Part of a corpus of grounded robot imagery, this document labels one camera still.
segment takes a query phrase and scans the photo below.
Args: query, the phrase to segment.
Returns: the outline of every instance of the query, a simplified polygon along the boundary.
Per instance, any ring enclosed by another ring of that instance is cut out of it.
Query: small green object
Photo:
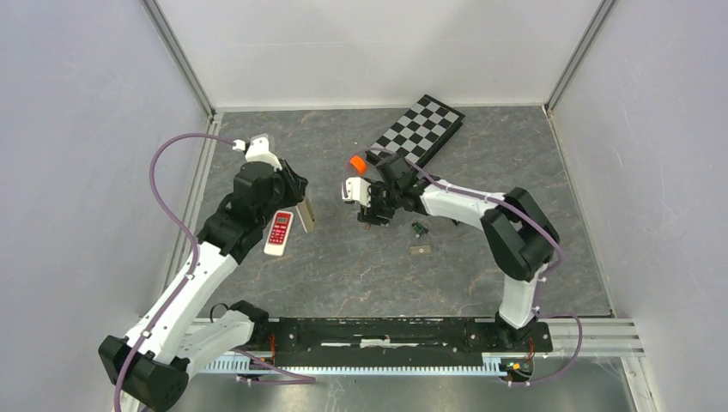
[[[415,229],[416,238],[420,238],[423,234],[429,232],[429,229],[427,229],[425,225],[421,224],[419,221],[412,223],[412,228]]]

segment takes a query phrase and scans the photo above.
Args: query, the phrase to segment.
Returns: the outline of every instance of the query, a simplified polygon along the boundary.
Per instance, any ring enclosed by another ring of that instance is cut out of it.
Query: gray wall
[[[618,2],[556,131],[665,410],[725,408],[728,3]]]
[[[0,410],[109,410],[96,349],[150,307],[176,233],[149,160],[205,118],[138,1],[0,16]],[[197,148],[161,161],[175,209]]]

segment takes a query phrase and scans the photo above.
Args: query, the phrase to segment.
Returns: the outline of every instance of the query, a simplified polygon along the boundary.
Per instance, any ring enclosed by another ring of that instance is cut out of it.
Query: cable connector
[[[248,150],[248,143],[244,140],[233,140],[233,150],[245,153]]]

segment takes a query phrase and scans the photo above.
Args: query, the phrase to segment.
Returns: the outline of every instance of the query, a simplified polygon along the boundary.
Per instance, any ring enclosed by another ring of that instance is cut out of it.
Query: small metal plate
[[[410,255],[429,255],[432,253],[432,248],[430,245],[424,245],[424,246],[412,246],[409,249]]]

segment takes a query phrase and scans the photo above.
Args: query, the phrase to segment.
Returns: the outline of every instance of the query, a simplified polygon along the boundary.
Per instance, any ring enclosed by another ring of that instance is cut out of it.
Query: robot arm
[[[403,208],[421,215],[446,217],[483,231],[495,262],[506,273],[496,321],[502,322],[507,330],[504,339],[519,341],[535,322],[533,300],[537,279],[548,267],[553,248],[513,212],[487,199],[515,206],[558,241],[558,233],[531,195],[519,188],[509,193],[473,191],[438,178],[438,185],[432,185],[418,178],[416,171],[397,155],[384,158],[376,167],[383,181],[350,178],[343,188],[345,202],[361,205],[358,220],[386,225],[395,210]],[[463,192],[475,196],[466,196]]]
[[[197,236],[197,267],[187,274],[189,257],[149,312],[123,338],[107,336],[99,347],[104,368],[115,384],[130,345],[140,334],[146,336],[122,387],[153,410],[169,409],[200,369],[251,339],[259,320],[253,315],[254,307],[231,307],[213,324],[187,338],[185,333],[213,291],[263,238],[277,210],[296,206],[304,229],[313,230],[314,219],[305,198],[308,181],[270,152],[267,136],[254,138],[247,147],[240,142],[236,149],[246,152],[247,163],[234,178],[233,192],[222,199]],[[150,320],[185,278],[185,286],[151,333],[146,332]]]

